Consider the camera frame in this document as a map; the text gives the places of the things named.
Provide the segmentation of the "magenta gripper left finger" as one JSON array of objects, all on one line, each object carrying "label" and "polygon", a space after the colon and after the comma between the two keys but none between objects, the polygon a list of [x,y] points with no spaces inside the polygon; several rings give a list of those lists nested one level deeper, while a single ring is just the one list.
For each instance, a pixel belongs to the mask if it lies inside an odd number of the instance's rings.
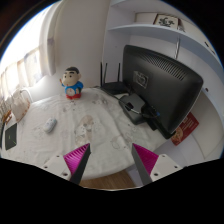
[{"label": "magenta gripper left finger", "polygon": [[79,184],[90,154],[90,144],[87,143],[66,155],[52,157],[42,168],[74,184]]}]

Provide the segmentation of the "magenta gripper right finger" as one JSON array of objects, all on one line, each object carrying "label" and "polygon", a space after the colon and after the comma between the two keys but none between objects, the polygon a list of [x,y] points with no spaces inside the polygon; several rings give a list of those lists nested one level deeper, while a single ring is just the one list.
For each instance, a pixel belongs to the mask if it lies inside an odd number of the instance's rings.
[{"label": "magenta gripper right finger", "polygon": [[157,181],[182,169],[168,155],[157,155],[135,143],[132,144],[131,153],[143,185]]}]

